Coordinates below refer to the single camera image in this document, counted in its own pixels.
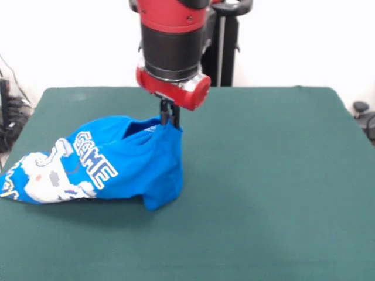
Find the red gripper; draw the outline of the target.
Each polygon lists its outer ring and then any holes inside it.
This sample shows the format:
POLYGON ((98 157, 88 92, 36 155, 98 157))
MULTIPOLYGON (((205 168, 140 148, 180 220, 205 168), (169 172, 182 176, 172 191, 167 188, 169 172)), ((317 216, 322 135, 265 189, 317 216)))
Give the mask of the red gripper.
POLYGON ((180 129, 180 107, 190 111, 199 108, 208 96, 211 86, 210 77, 203 74, 201 70, 185 81, 173 82, 155 78, 146 70, 143 58, 138 61, 136 67, 136 80, 141 88, 162 98, 159 107, 162 126, 165 126, 169 121, 169 101, 173 102, 171 124, 176 129, 180 129))

